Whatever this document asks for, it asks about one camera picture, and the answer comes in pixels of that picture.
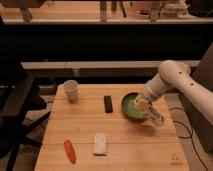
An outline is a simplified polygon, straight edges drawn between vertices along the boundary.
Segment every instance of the paper cup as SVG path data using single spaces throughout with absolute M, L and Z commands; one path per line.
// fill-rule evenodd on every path
M 69 101 L 76 101 L 78 99 L 78 83 L 75 80 L 68 80 L 64 82 L 63 86 Z

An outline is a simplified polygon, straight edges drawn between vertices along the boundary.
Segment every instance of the wooden tabletop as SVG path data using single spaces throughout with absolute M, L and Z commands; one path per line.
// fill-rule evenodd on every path
M 70 103 L 59 86 L 35 170 L 189 170 L 163 97 L 154 103 L 165 117 L 163 127 L 133 123 L 122 113 L 122 98 L 141 89 L 141 84 L 82 84 L 78 101 Z M 104 110 L 105 95 L 112 97 L 111 114 Z M 93 155 L 94 134 L 100 132 L 107 136 L 107 156 Z M 64 151 L 66 139 L 75 149 L 74 165 Z

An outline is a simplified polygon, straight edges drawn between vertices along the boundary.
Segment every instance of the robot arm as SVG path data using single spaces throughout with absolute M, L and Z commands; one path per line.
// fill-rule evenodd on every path
M 150 110 L 150 102 L 158 100 L 167 90 L 177 88 L 213 125 L 213 93 L 190 77 L 190 68 L 184 63 L 165 61 L 159 66 L 159 73 L 144 86 L 135 100 L 138 111 L 147 111 L 148 118 L 156 125 L 163 125 L 162 116 Z

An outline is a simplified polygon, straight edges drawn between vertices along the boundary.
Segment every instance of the orange carrot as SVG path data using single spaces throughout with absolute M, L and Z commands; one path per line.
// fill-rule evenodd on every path
M 76 162 L 75 151 L 70 140 L 64 141 L 64 149 L 70 162 L 75 164 Z

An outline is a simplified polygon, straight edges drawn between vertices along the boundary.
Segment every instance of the chair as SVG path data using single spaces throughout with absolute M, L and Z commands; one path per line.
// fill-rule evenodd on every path
M 0 42 L 0 158 L 10 152 L 7 171 L 12 171 L 21 144 L 41 147 L 27 135 L 50 115 L 46 113 L 31 125 L 23 124 L 29 110 L 46 108 L 38 95 L 39 87 L 32 76 L 10 54 L 10 43 Z

